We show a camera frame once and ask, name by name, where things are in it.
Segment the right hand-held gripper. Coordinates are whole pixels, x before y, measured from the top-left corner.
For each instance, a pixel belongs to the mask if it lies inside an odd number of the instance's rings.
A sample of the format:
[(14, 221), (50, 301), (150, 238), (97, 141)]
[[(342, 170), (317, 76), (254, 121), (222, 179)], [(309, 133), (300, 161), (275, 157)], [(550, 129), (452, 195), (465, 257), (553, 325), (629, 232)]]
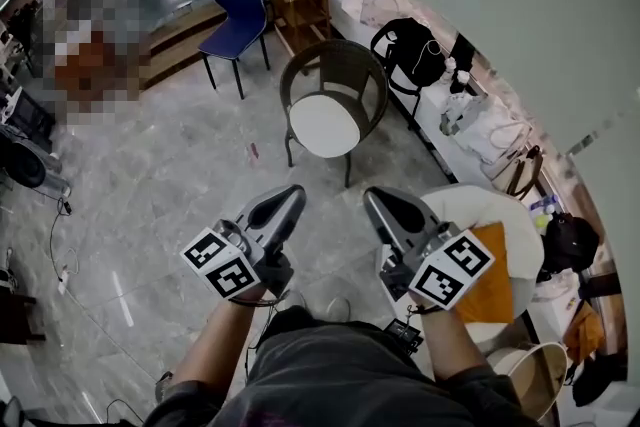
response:
[(495, 262), (470, 230), (440, 222), (425, 202), (405, 191), (369, 187), (363, 204), (381, 242), (393, 247), (380, 278), (395, 301), (413, 292), (449, 310)]

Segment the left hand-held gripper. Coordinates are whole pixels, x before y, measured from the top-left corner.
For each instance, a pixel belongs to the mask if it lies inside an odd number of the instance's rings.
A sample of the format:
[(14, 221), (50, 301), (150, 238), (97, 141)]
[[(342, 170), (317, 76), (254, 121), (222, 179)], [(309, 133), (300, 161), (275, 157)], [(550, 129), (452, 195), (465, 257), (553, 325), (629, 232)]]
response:
[(284, 185), (251, 200), (232, 220), (206, 227), (184, 247), (181, 259), (207, 287), (235, 299), (256, 285), (283, 296), (293, 269), (282, 246), (306, 206), (300, 185)]

